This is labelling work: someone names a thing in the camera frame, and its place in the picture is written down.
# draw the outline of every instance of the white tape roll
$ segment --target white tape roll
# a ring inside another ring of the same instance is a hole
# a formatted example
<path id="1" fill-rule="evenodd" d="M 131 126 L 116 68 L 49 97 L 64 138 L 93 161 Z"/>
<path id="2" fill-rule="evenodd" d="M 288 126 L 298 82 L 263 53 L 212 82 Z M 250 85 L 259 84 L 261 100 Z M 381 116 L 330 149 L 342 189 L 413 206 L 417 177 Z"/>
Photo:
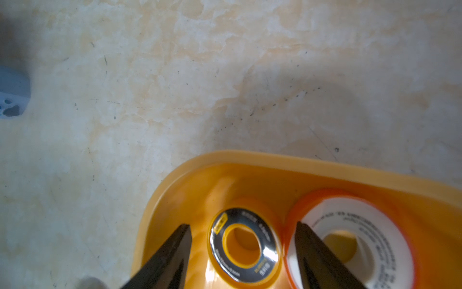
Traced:
<path id="1" fill-rule="evenodd" d="M 406 240 L 382 212 L 355 198 L 333 197 L 321 201 L 302 219 L 324 239 L 343 230 L 356 236 L 357 249 L 345 266 L 368 289 L 413 287 L 413 259 Z M 286 255 L 287 271 L 298 289 L 302 281 L 294 235 Z"/>

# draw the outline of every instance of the marble countertop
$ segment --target marble countertop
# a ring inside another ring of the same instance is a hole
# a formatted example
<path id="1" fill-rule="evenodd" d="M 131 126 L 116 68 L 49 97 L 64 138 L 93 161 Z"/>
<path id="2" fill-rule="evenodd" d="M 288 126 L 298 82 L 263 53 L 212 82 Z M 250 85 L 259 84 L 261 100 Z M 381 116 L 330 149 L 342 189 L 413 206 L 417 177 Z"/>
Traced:
<path id="1" fill-rule="evenodd" d="M 462 6 L 452 0 L 0 1 L 0 287 L 129 279 L 143 209 L 219 149 L 462 188 Z"/>

